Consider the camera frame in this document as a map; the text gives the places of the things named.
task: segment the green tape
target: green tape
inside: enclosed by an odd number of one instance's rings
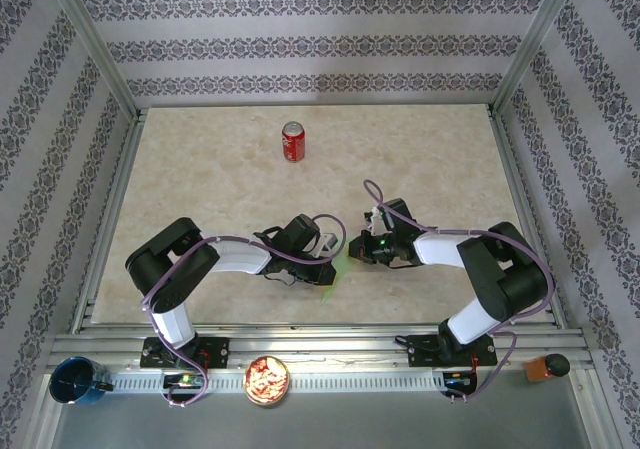
[[[349,272],[349,270],[351,269],[351,266],[353,265],[353,262],[349,257],[348,248],[345,246],[342,252],[338,254],[338,257],[336,257],[333,261],[331,261],[331,263],[333,264],[333,267],[336,270],[336,278],[333,281],[333,284],[329,286],[329,288],[327,288],[326,291],[324,291],[324,294],[322,295],[322,304],[325,304],[329,300],[329,298],[333,294],[333,291],[336,290],[336,287],[340,283],[340,279],[342,279],[342,277],[347,272]]]

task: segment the metal track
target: metal track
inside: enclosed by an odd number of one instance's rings
[[[407,354],[395,344],[394,337],[398,334],[437,334],[434,325],[295,329],[199,326],[197,330],[203,336],[231,339],[228,367],[232,370],[246,368],[257,357],[270,354],[297,374],[410,371]],[[520,369],[519,363],[548,352],[564,354],[574,368],[593,367],[581,330],[557,330],[545,325],[516,325],[512,330],[518,335],[518,343],[506,369]],[[55,338],[47,370],[52,371],[68,357],[82,355],[108,366],[112,373],[137,372],[143,340],[151,335],[151,329],[142,325],[59,335]],[[510,337],[495,337],[498,358],[510,344]]]
[[[131,94],[126,80],[122,77],[122,74],[120,74],[113,56],[111,56],[107,45],[102,40],[102,36],[100,36],[95,23],[91,19],[86,6],[82,0],[59,1],[71,20],[74,29],[78,32],[82,42],[87,47],[89,54],[100,69],[100,73],[116,96],[120,107],[122,107],[127,114],[129,122],[133,122],[138,115],[138,106],[133,99],[133,94]]]
[[[207,393],[241,394],[244,392],[243,371],[218,372],[211,374]],[[111,383],[114,394],[157,394],[162,390],[163,374],[160,373],[118,373]],[[430,369],[398,373],[316,373],[292,374],[289,392],[312,393],[354,393],[354,392],[419,392],[438,391],[444,387],[442,374]]]
[[[591,447],[622,449],[620,436],[595,369],[571,371],[569,377]]]
[[[516,162],[506,140],[505,128],[502,127],[502,121],[497,116],[495,108],[493,109],[494,111],[492,111],[491,107],[487,106],[489,122],[491,123],[493,136],[496,140],[496,146],[498,147],[498,154],[500,154],[500,159],[502,160],[502,167],[504,168],[504,173],[507,177],[507,184],[511,191],[511,199],[513,199],[516,213],[518,214],[520,227],[524,233],[524,238],[532,246],[533,250],[544,259],[544,247],[542,246],[542,241],[535,229],[536,226],[533,220],[533,215],[531,214],[531,209],[527,203],[524,186],[520,177],[517,175],[518,170],[516,168]],[[564,311],[562,310],[562,304],[560,304],[557,292],[553,295],[550,305],[557,327],[559,329],[568,328],[569,323],[564,315]]]
[[[91,322],[91,314],[93,313],[93,306],[95,305],[95,297],[98,292],[100,281],[102,280],[104,267],[107,263],[107,256],[109,255],[111,241],[116,230],[116,222],[118,221],[120,208],[124,201],[124,193],[126,192],[127,185],[129,184],[129,176],[131,175],[131,168],[133,167],[133,161],[138,150],[140,137],[142,136],[145,118],[146,113],[142,116],[142,121],[134,121],[129,128],[127,140],[125,141],[123,157],[120,160],[115,182],[111,193],[109,194],[109,201],[107,202],[107,207],[105,209],[104,219],[98,229],[98,238],[96,239],[95,244],[96,250],[91,256],[87,276],[85,277],[85,282],[82,286],[80,298],[78,300],[78,306],[73,316],[71,332],[78,333],[82,327],[85,327]]]
[[[544,36],[549,30],[549,27],[551,27],[558,12],[560,12],[564,1],[565,0],[542,1],[540,9],[533,18],[533,22],[513,58],[513,62],[502,78],[500,87],[498,87],[494,101],[498,113],[504,110],[505,105],[515,92],[516,87],[518,87],[520,79],[522,79],[531,59],[533,59],[533,56],[538,51],[540,44],[542,44]]]

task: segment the cable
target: cable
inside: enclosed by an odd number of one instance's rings
[[[453,236],[469,235],[469,236],[488,236],[488,237],[492,237],[494,239],[497,239],[499,241],[502,241],[502,242],[505,242],[505,243],[509,244],[514,249],[517,249],[517,250],[525,253],[527,256],[529,256],[531,258],[531,260],[533,262],[536,263],[536,265],[542,271],[542,274],[544,275],[545,281],[547,283],[547,295],[542,300],[542,302],[540,304],[538,304],[536,307],[534,307],[533,309],[529,309],[528,311],[524,311],[524,312],[521,312],[520,314],[516,314],[512,318],[507,319],[504,322],[501,322],[500,324],[498,324],[497,326],[495,326],[494,328],[492,328],[488,332],[491,335],[501,335],[501,334],[510,335],[512,337],[512,339],[513,339],[512,342],[511,342],[511,346],[509,347],[509,350],[507,351],[505,356],[502,358],[502,360],[500,361],[498,366],[495,368],[495,370],[491,373],[491,375],[487,378],[487,380],[484,381],[482,383],[482,385],[473,394],[471,394],[469,396],[467,396],[465,394],[462,394],[460,391],[456,391],[455,389],[453,389],[453,390],[449,389],[452,392],[458,393],[458,395],[462,395],[462,398],[463,398],[463,400],[465,402],[467,402],[470,399],[473,399],[474,397],[477,397],[479,394],[482,394],[487,389],[487,387],[493,382],[493,380],[496,378],[496,376],[500,373],[500,370],[506,364],[507,359],[509,359],[509,357],[513,353],[514,349],[516,348],[516,342],[518,340],[518,337],[513,332],[510,332],[510,331],[498,332],[498,331],[502,327],[504,327],[505,325],[507,325],[509,323],[513,324],[518,319],[522,319],[524,317],[528,317],[528,316],[532,316],[534,314],[537,314],[538,312],[540,312],[542,309],[544,309],[551,302],[551,298],[553,297],[553,293],[555,291],[555,283],[553,281],[553,276],[551,275],[551,271],[549,270],[549,267],[530,248],[528,248],[527,246],[521,244],[520,242],[518,242],[518,241],[516,241],[516,240],[514,240],[514,239],[512,239],[512,238],[510,238],[508,236],[504,236],[502,234],[496,234],[495,232],[485,231],[485,230],[480,230],[480,229],[439,229],[438,227],[435,227],[435,226],[423,226],[422,224],[420,224],[420,223],[414,221],[413,219],[410,219],[410,218],[400,214],[398,211],[392,209],[387,204],[385,204],[384,203],[384,195],[382,194],[382,189],[380,188],[380,186],[378,186],[378,184],[373,182],[371,179],[365,179],[362,182],[362,185],[364,186],[365,191],[367,191],[367,193],[371,196],[371,198],[374,201],[376,201],[376,203],[378,204],[379,207],[382,207],[385,211],[389,212],[390,214],[393,214],[398,219],[400,219],[401,221],[406,222],[407,224],[410,224],[410,225],[412,225],[414,227],[417,227],[418,229],[420,229],[422,231],[425,231],[425,232],[427,232],[429,234],[438,234],[438,235],[442,234],[442,235],[453,235]]]
[[[372,197],[372,199],[374,201],[376,201],[376,203],[378,204],[378,206],[384,208],[385,211],[389,212],[390,214],[393,214],[394,216],[396,216],[398,219],[406,222],[407,224],[411,224],[414,227],[417,227],[418,229],[425,231],[427,233],[430,234],[438,234],[438,235],[452,235],[452,236],[464,236],[464,235],[469,235],[469,236],[488,236],[488,237],[492,237],[494,239],[498,239],[499,241],[502,242],[506,242],[507,244],[509,244],[510,246],[512,246],[513,248],[524,252],[527,256],[529,256],[531,258],[531,260],[533,262],[536,263],[536,265],[540,268],[540,270],[542,271],[542,274],[544,275],[545,281],[547,282],[547,296],[544,298],[544,300],[538,304],[536,307],[534,307],[533,309],[530,309],[528,311],[525,312],[521,312],[520,314],[516,314],[515,316],[513,316],[511,319],[508,319],[500,324],[498,324],[496,327],[494,327],[491,332],[495,332],[497,330],[499,330],[500,328],[504,327],[506,324],[508,324],[509,322],[513,323],[514,321],[518,320],[518,319],[522,319],[523,317],[528,317],[528,316],[532,316],[534,314],[537,314],[538,312],[540,312],[542,309],[544,309],[544,307],[549,304],[551,302],[551,298],[553,297],[553,293],[555,291],[555,283],[553,282],[553,276],[551,275],[551,271],[549,270],[549,267],[547,266],[547,264],[545,264],[545,262],[540,259],[540,257],[533,252],[531,249],[529,249],[527,246],[519,243],[518,241],[508,237],[508,236],[504,236],[502,234],[496,234],[495,232],[491,232],[491,231],[485,231],[485,230],[480,230],[480,229],[439,229],[435,226],[423,226],[422,224],[414,221],[413,219],[410,219],[406,216],[403,216],[402,214],[400,214],[398,211],[392,209],[391,207],[389,207],[388,205],[386,205],[383,201],[383,194],[382,194],[382,189],[380,189],[380,186],[378,186],[375,182],[373,182],[370,179],[365,179],[363,182],[364,188],[367,191],[367,193],[369,193],[369,195]],[[376,191],[377,191],[377,195],[371,190],[371,188],[369,186],[372,186]]]
[[[156,295],[156,293],[167,283],[167,281],[171,278],[171,276],[180,268],[180,266],[182,266],[182,264],[185,263],[185,261],[187,259],[189,259],[189,257],[191,257],[191,255],[194,252],[196,252],[198,249],[200,249],[205,244],[209,244],[210,242],[224,242],[224,241],[244,242],[246,244],[249,244],[250,246],[256,246],[256,247],[259,247],[260,249],[264,249],[265,251],[268,251],[268,252],[270,252],[272,254],[275,254],[275,255],[277,255],[279,257],[282,257],[283,259],[288,259],[289,261],[295,262],[297,264],[304,264],[304,265],[307,265],[307,266],[314,266],[314,265],[318,265],[318,264],[326,264],[327,262],[331,262],[338,254],[340,254],[340,252],[344,248],[344,245],[345,245],[345,243],[347,241],[347,229],[344,227],[344,224],[342,223],[342,221],[340,219],[338,219],[336,216],[333,216],[331,214],[318,214],[317,216],[315,216],[313,218],[313,220],[315,221],[317,219],[331,219],[331,220],[335,221],[340,226],[340,229],[342,230],[342,242],[340,243],[340,246],[338,246],[338,249],[328,257],[325,257],[323,259],[315,259],[315,260],[299,259],[297,257],[290,256],[289,254],[285,254],[284,252],[280,252],[280,251],[278,251],[276,249],[273,249],[271,247],[267,247],[267,246],[265,246],[264,244],[262,244],[260,242],[257,242],[257,241],[255,241],[253,239],[248,239],[246,237],[239,237],[239,236],[212,236],[212,237],[207,237],[206,239],[198,241],[191,248],[189,248],[189,250],[187,252],[185,252],[182,255],[182,257],[180,257],[180,259],[178,259],[175,262],[175,264],[169,268],[169,270],[167,272],[164,273],[164,275],[158,280],[158,282],[156,282],[156,284],[153,286],[153,288],[142,298],[142,301],[140,302],[140,304],[142,305],[142,310],[145,311],[149,315],[149,320],[151,321],[151,327],[153,327],[153,330],[158,335],[158,339],[160,339],[160,342],[162,342],[164,347],[166,347],[167,350],[171,354],[173,354],[175,357],[177,357],[179,359],[182,359],[184,362],[186,362],[190,366],[192,366],[195,369],[197,369],[198,372],[202,375],[202,379],[203,379],[202,387],[200,388],[200,390],[193,397],[191,397],[190,399],[188,399],[188,400],[186,400],[184,402],[176,402],[176,401],[174,401],[172,399],[172,397],[171,397],[171,395],[173,393],[172,390],[169,390],[169,392],[166,395],[163,394],[163,397],[167,401],[169,401],[170,405],[186,407],[186,406],[196,402],[198,399],[200,399],[202,396],[204,396],[205,392],[207,391],[207,386],[209,385],[209,377],[207,375],[207,371],[200,364],[198,364],[193,359],[185,356],[180,351],[175,349],[173,347],[173,345],[169,341],[167,341],[167,339],[164,337],[164,335],[162,334],[162,331],[160,330],[160,327],[158,326],[158,324],[156,323],[155,319],[152,316],[152,311],[151,311],[150,304],[151,304],[151,300],[153,299],[153,296]]]

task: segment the gray floor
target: gray floor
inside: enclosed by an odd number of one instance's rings
[[[186,409],[160,395],[105,396],[63,410],[54,448],[589,447],[568,379],[529,384],[503,373],[481,397],[440,393],[292,394],[262,409],[211,395]]]

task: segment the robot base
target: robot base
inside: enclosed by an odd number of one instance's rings
[[[471,367],[472,357],[477,357],[477,366],[495,366],[498,364],[493,339],[484,335],[472,344],[464,346],[462,351],[452,354],[449,358],[439,352],[438,336],[414,335],[402,337],[396,342],[407,347],[409,367]]]
[[[199,337],[178,349],[205,369],[226,369],[229,360],[229,339],[226,337]],[[141,369],[193,369],[171,354],[157,337],[147,337],[140,355]]]

